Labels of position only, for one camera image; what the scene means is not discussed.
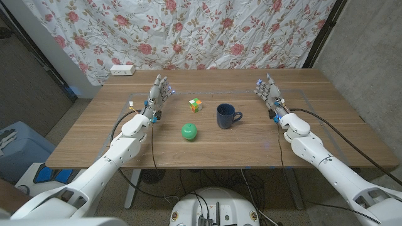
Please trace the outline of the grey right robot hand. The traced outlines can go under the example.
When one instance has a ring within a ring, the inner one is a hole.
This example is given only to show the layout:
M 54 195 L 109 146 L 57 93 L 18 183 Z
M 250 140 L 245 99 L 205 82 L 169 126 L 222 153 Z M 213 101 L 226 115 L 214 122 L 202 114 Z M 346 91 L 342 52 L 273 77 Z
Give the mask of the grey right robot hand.
M 261 79 L 256 82 L 254 93 L 262 98 L 269 110 L 273 111 L 279 117 L 283 117 L 289 113 L 289 110 L 285 106 L 285 100 L 270 73 L 267 73 L 266 76 L 268 79 L 266 82 Z

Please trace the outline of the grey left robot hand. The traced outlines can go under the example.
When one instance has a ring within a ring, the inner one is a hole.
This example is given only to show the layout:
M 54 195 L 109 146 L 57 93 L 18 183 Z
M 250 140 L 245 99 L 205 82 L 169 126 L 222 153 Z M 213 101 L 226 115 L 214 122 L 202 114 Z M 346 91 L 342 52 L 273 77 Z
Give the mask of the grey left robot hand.
M 142 115 L 152 118 L 156 112 L 161 111 L 164 103 L 175 91 L 169 84 L 168 77 L 157 75 L 148 95 L 148 104 L 144 107 Z

